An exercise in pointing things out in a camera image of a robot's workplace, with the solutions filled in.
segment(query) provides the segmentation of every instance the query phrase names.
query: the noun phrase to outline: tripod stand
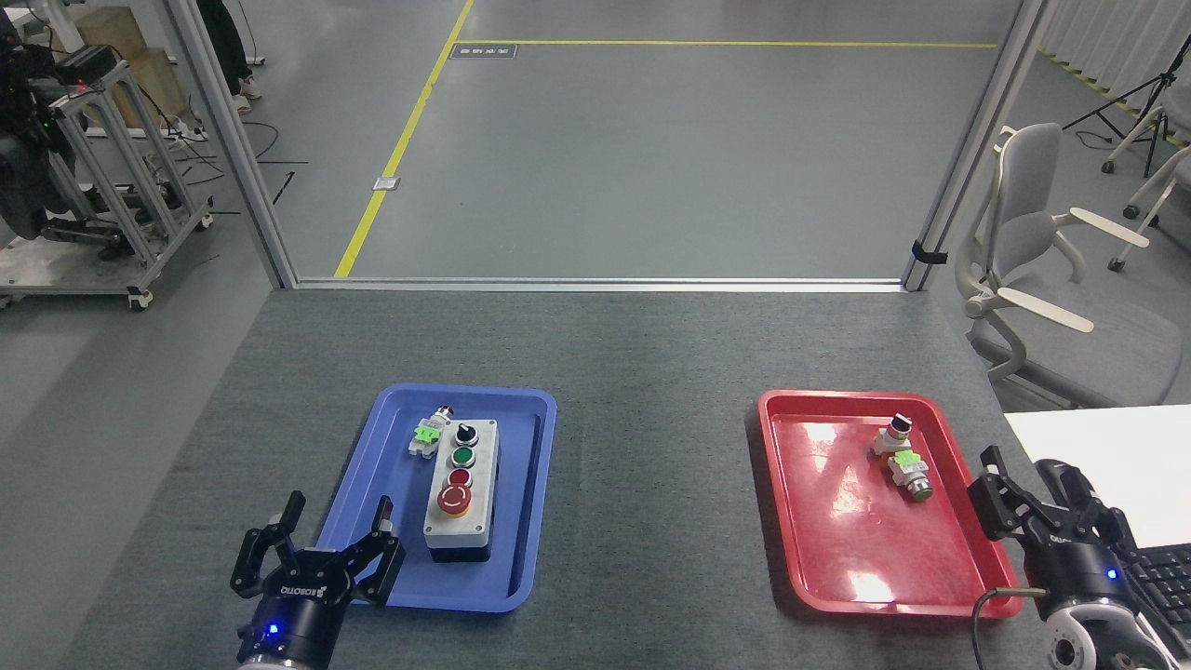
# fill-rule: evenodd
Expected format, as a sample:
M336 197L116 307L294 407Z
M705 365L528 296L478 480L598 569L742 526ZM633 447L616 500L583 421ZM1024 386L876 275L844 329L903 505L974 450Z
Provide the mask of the tripod stand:
M1142 88L1153 84L1153 89L1149 92L1149 98L1146 100L1146 106L1141 109L1141 114L1139 117L1137 124L1142 123L1142 120L1147 118L1151 109L1158 102L1158 98L1159 95L1161 95L1162 90L1165 90L1168 86L1174 83L1174 80L1177 77L1174 73L1179 69L1179 67L1183 65L1183 57L1186 56L1189 48L1191 48L1191 35L1189 35L1187 38L1183 40L1183 46L1179 48L1179 52L1174 56L1174 60L1171 61L1170 67L1167 67L1165 71L1159 73L1156 76L1154 76L1149 81L1146 81L1141 86L1131 88L1122 93L1121 95L1117 95L1116 98L1109 100L1108 102L1104 102L1099 107L1092 109L1091 112L1087 112L1086 114L1062 126L1062 129L1067 130L1068 127L1078 124L1079 121L1095 115L1099 117L1099 119L1104 121L1104 125L1108 125L1110 129L1112 129L1112 132L1115 132L1118 138L1125 139L1125 133L1121 132L1121 130L1117 129L1117 126L1112 125L1112 121L1110 121L1103 114L1104 109L1111 107L1112 105L1124 102L1125 98L1128 98L1129 95L1133 95L1134 93L1141 90ZM1149 176L1149 168L1154 159L1154 145L1158 144L1159 125L1162 126L1161 132L1164 136L1170 132L1170 121L1166 114L1162 114L1159 119L1155 119L1154 121L1153 134L1151 134L1151 137L1147 139L1140 140L1140 142L1149 142L1149 152L1146 156L1146 171L1145 171L1145 176L1147 177ZM1104 161L1104 164L1100 165L1100 171L1104 171L1106 174L1111 174L1114 169L1116 169L1116 165L1114 164L1112 159Z

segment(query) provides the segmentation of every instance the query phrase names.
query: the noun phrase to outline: metal cart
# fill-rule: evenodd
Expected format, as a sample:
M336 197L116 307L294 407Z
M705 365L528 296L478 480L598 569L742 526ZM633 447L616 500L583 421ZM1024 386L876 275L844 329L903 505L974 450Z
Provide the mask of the metal cart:
M112 131L125 127L113 99L117 92L146 130L148 143L138 146L127 132ZM132 175L131 184L118 187L107 177L111 170L105 169L85 136L83 113L88 108L95 109L104 127L110 129L108 137L123 167ZM211 199L200 201L187 189L166 140L156 132L156 118L146 108L127 62L120 61L98 83L73 89L50 105L50 109L76 156L94 176L107 211L96 212L94 199L80 188L66 159L51 152L55 184L69 200L76 219L95 221L121 234L131 252L102 259L99 248L91 244L18 237L0 249L0 307L24 294L96 293L126 294L129 306L143 311L152 300L149 284L182 242L193 230L205 230L213 223L208 213ZM149 161L156 167L150 169ZM139 215L125 201L130 195L138 200Z

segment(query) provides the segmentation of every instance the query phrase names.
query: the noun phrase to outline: gray carpet floor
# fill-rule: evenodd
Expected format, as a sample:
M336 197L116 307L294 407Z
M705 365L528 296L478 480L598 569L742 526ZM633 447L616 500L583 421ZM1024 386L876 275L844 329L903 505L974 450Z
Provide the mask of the gray carpet floor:
M426 325L448 317L467 325ZM913 392L940 403L969 468L997 443L1025 475L927 295L303 290L269 296L62 666L233 668L255 607L227 588L244 530L297 488L295 539L312 541L397 382L557 400L537 578L503 616L354 608L332 668L971 664L964 621L792 597L755 420L775 388ZM1039 633L1029 607L990 625L990 663L1035 659Z

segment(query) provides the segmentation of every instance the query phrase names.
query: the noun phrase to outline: person's leg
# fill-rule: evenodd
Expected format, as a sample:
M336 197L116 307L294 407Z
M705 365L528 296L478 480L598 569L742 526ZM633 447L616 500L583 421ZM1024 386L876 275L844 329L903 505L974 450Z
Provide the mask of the person's leg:
M251 76L252 70L248 69L244 45L236 31L236 23L232 21L223 0L197 0L197 2L199 13L202 14L202 23L211 36L211 45L214 46L216 57L219 60L219 69L227 81L227 90L232 95L239 95L239 80Z

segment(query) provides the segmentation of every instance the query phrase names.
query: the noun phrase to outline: chair armrest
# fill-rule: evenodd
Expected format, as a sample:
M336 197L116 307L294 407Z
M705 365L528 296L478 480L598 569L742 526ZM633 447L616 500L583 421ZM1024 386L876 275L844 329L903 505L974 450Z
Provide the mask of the chair armrest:
M1042 318L1053 320L1059 325L1066 325L1079 332L1091 332L1095 324L1075 312L1065 309L1059 305L1048 302L1042 298L1036 298L1029 293L1023 293L1016 288L1000 287L997 293L990 295L974 295L964 302L964 312L968 318L980 318L985 313L1002 307L1022 307L1025 311L1036 313Z
M1137 246L1140 249L1145 249L1146 246L1149 245L1149 239L1146 239L1143 236L1129 230L1128 227L1114 220L1106 219L1100 214L1090 212L1087 209L1081 209L1079 207L1071 207L1071 211L1068 211L1067 213L1060 217L1055 217L1055 224L1059 225L1059 227L1062 227L1064 225L1074 225L1078 223L1086 223L1087 225L1091 225L1092 227L1102 232L1108 232L1109 234L1116 237L1117 239L1123 239L1124 242L1128 242L1129 244L1133 244L1134 246Z

